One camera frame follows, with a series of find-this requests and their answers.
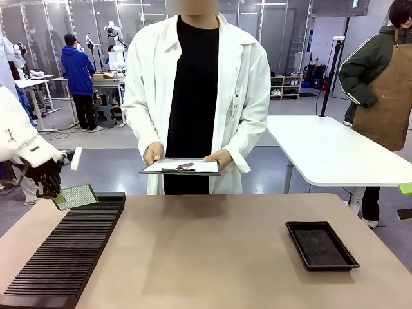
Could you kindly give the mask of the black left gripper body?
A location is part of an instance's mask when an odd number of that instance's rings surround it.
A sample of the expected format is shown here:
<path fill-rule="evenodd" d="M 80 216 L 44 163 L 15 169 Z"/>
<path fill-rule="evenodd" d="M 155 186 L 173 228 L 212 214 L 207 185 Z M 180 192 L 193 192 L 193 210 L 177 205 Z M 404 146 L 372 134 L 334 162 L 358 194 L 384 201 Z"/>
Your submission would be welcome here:
<path fill-rule="evenodd" d="M 35 183 L 41 182 L 43 186 L 60 186 L 61 169 L 62 162 L 51 159 L 36 168 L 29 167 L 26 177 L 31 178 Z"/>

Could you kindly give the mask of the person's right hand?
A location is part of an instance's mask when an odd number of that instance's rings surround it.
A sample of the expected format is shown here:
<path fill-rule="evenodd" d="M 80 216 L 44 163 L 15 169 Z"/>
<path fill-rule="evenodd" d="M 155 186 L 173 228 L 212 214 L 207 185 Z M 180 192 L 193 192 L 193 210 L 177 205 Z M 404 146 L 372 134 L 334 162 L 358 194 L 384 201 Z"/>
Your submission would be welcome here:
<path fill-rule="evenodd" d="M 144 153 L 144 162 L 146 166 L 151 165 L 163 158 L 164 147 L 160 142 L 151 143 Z"/>

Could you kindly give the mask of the person's left hand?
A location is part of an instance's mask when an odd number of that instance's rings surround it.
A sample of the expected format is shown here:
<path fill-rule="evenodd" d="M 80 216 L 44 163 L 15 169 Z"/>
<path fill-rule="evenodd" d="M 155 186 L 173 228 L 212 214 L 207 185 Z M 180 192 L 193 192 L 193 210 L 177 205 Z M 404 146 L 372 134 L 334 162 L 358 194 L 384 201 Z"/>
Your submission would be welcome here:
<path fill-rule="evenodd" d="M 230 153 L 225 150 L 225 149 L 220 149 L 219 151 L 216 151 L 213 154 L 210 154 L 209 156 L 206 156 L 203 159 L 204 162 L 218 162 L 221 169 L 226 168 L 231 162 L 232 162 L 232 157 Z"/>

